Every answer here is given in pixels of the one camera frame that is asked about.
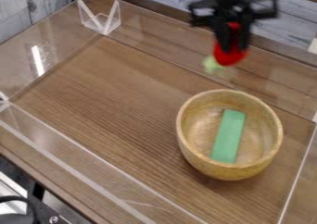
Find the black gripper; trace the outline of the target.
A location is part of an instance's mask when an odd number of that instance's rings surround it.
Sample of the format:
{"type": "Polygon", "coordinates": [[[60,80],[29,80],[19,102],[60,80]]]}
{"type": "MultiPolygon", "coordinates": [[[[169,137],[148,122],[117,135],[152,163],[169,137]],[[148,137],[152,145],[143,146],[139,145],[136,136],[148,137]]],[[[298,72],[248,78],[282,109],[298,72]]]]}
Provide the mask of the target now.
{"type": "Polygon", "coordinates": [[[187,9],[192,26],[213,25],[216,44],[225,53],[229,50],[227,22],[239,21],[239,50],[244,51],[252,20],[274,19],[278,15],[276,0],[197,0],[188,3],[187,9]]]}

